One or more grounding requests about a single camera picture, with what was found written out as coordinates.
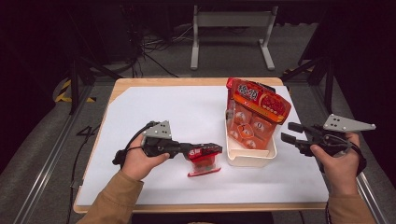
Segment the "table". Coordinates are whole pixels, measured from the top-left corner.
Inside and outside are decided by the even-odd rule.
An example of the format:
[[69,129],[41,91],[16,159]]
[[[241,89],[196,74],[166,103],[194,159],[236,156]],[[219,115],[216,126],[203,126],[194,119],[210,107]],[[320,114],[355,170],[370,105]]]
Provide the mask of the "table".
[[[259,81],[263,84],[274,86],[277,91],[283,90],[282,94],[286,96],[287,100],[290,100],[287,91],[285,91],[286,88],[282,87],[283,84],[279,78],[257,77],[246,79]],[[90,203],[92,203],[95,198],[95,195],[103,188],[108,179],[119,169],[118,166],[109,166],[107,165],[107,162],[100,161],[100,157],[103,157],[102,154],[106,153],[104,152],[103,148],[105,148],[105,151],[109,148],[108,146],[105,146],[105,141],[108,139],[117,138],[116,135],[112,135],[113,132],[109,128],[109,125],[112,124],[109,120],[112,120],[111,122],[116,123],[120,122],[117,121],[117,119],[121,118],[122,116],[117,116],[117,119],[112,118],[112,116],[114,116],[114,111],[120,111],[119,108],[116,108],[115,106],[120,102],[124,102],[123,100],[125,100],[125,97],[127,96],[126,94],[128,92],[132,91],[134,94],[143,92],[142,94],[147,94],[147,90],[152,91],[155,88],[159,88],[158,90],[161,90],[161,92],[158,96],[161,97],[160,95],[166,95],[167,91],[172,91],[173,87],[177,87],[178,91],[188,89],[208,90],[209,92],[225,91],[225,94],[223,95],[224,98],[223,96],[220,98],[217,97],[217,100],[218,98],[220,101],[224,100],[225,105],[226,80],[227,78],[119,79],[114,87],[114,91],[110,96],[109,106],[106,110],[104,122],[94,144],[89,165],[87,166],[87,170],[84,175],[84,185],[80,187],[78,191],[78,196],[74,204],[74,210],[78,213],[87,212]],[[127,102],[137,103],[135,98],[127,98]],[[199,102],[199,104],[202,102],[208,102],[210,105],[213,103],[207,99],[204,99],[202,102],[200,99],[195,99],[194,102]],[[219,113],[221,116],[221,118],[218,118],[220,122],[222,122],[221,120],[223,119],[223,116],[221,115],[223,111],[224,110],[220,111]],[[152,111],[145,111],[144,114],[136,112],[134,115],[140,118],[146,116],[149,113],[152,113]],[[177,119],[181,120],[182,122],[186,122],[184,116],[184,114],[177,115]],[[299,121],[295,109],[290,111],[289,118],[293,121]],[[191,136],[188,130],[180,130],[180,128],[178,128],[178,120],[171,120],[171,129],[174,140],[186,142],[187,140],[193,139],[193,136]],[[221,146],[225,146],[224,127],[221,127],[221,123],[219,125],[211,124],[211,128],[212,127],[216,131],[206,135],[205,140],[207,139],[208,142],[215,142],[219,143]],[[222,168],[220,172],[211,175],[187,178],[188,171],[186,171],[185,167],[190,165],[187,164],[187,161],[184,161],[184,158],[181,156],[176,156],[172,161],[162,164],[161,171],[160,169],[154,169],[150,175],[144,179],[145,187],[139,197],[134,212],[175,213],[324,209],[328,197],[328,191],[322,179],[321,173],[318,170],[315,159],[301,156],[298,150],[292,145],[286,143],[282,145],[279,137],[280,132],[285,132],[287,127],[285,125],[278,127],[279,130],[276,131],[275,136],[275,139],[277,139],[276,145],[279,147],[278,154],[276,160],[271,161],[269,165],[260,169],[251,167],[232,167],[231,165],[228,165],[227,161],[224,159],[226,153],[223,152],[220,154],[221,157],[219,157],[219,164]],[[215,139],[222,139],[211,141],[212,139],[209,140],[211,137]],[[111,146],[117,144],[117,142],[120,141],[119,139],[113,140],[114,142],[110,144]],[[100,169],[100,171],[93,171],[92,167],[95,167],[95,169]],[[172,175],[163,177],[164,174],[166,174],[166,170],[171,171]],[[92,173],[98,172],[100,174],[96,178],[103,178],[104,175],[107,175],[107,178],[105,178],[105,180],[98,180],[98,182],[96,182],[96,179],[92,180],[92,178],[89,180],[90,172],[91,177],[94,176]],[[95,186],[99,189],[95,191],[90,186]],[[241,195],[241,197],[244,195],[244,197],[242,199],[238,199],[239,195]]]

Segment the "tan jacket sleeve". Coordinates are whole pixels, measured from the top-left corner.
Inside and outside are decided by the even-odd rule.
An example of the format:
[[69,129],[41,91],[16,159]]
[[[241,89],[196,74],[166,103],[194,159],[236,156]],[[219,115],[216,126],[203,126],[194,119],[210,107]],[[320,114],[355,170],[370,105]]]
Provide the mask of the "tan jacket sleeve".
[[118,171],[78,224],[128,223],[142,188],[143,182]]
[[329,213],[332,224],[375,224],[367,204],[359,194],[330,195]]

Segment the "white metal stand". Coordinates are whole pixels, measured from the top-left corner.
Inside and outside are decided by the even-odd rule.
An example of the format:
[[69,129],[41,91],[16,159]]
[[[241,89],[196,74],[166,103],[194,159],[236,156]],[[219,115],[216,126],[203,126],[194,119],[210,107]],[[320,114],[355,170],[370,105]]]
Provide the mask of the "white metal stand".
[[215,26],[248,26],[260,27],[265,26],[266,34],[264,39],[259,40],[262,55],[269,70],[274,70],[275,66],[268,50],[268,41],[274,26],[277,7],[272,11],[256,12],[199,12],[198,6],[194,6],[193,31],[194,39],[191,54],[191,69],[198,69],[199,38],[198,27],[215,27]]

